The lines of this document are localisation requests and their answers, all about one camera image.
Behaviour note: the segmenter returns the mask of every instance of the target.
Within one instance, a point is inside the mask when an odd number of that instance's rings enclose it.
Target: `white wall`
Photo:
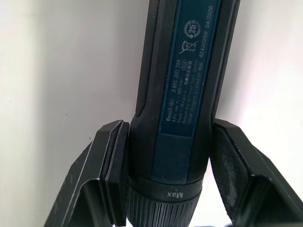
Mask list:
[[[0,226],[40,227],[105,123],[135,109],[148,0],[0,0]],[[303,199],[303,1],[242,0],[217,117]],[[229,223],[211,169],[194,225]]]

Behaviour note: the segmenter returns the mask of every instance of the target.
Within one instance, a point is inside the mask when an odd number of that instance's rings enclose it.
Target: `cordless screwdriver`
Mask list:
[[[129,135],[128,219],[187,227],[212,150],[212,123],[239,0],[150,0]]]

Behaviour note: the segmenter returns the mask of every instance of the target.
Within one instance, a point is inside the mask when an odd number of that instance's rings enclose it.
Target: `bosch go screwdriver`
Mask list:
[[[135,116],[96,133],[45,227],[188,227],[209,158],[234,225],[303,221],[274,164],[215,119],[239,4],[150,0]]]

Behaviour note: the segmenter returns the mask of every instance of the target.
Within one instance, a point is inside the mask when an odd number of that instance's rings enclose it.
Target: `white background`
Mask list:
[[[40,227],[70,165],[130,122],[148,0],[0,0],[0,226]],[[303,1],[242,0],[217,117],[303,199]],[[211,169],[191,226],[228,224]]]

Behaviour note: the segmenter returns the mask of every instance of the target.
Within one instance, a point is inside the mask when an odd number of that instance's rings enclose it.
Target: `blue label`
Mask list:
[[[179,0],[153,178],[185,183],[220,0]]]

